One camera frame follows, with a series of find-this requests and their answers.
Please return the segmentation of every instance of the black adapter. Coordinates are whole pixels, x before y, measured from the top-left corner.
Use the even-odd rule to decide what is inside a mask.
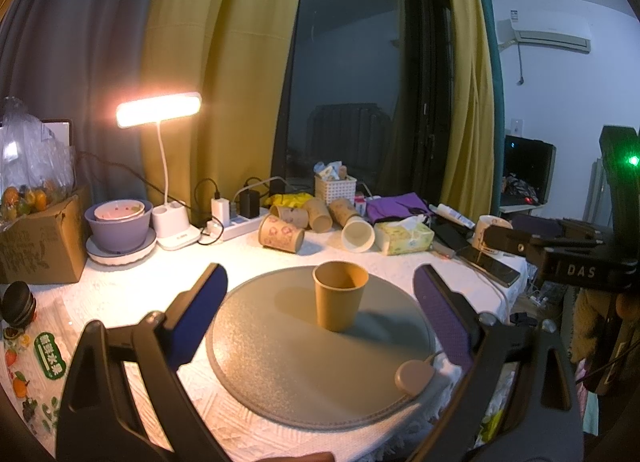
[[[260,193],[255,189],[248,189],[239,194],[240,216],[245,218],[257,218],[260,216]]]

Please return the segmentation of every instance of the air conditioner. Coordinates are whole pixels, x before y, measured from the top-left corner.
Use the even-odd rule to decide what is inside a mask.
[[[580,16],[545,10],[512,10],[511,26],[518,43],[591,52],[589,23]]]

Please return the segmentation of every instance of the blue gripper pad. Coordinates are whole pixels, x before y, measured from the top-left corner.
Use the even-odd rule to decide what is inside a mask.
[[[449,289],[431,265],[415,270],[414,295],[449,361],[466,373],[474,364],[474,347],[481,337],[476,311],[462,294]]]

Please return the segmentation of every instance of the das logo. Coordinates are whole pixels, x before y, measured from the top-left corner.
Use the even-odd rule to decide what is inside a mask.
[[[585,269],[584,265],[580,268],[576,268],[575,265],[569,264],[569,268],[566,271],[569,276],[579,276],[579,277],[594,277],[596,275],[596,268],[589,267],[589,269]]]

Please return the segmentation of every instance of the lamp light bar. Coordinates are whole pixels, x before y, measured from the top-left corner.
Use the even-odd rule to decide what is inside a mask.
[[[188,117],[200,111],[202,97],[197,92],[175,93],[123,102],[116,108],[118,127]]]

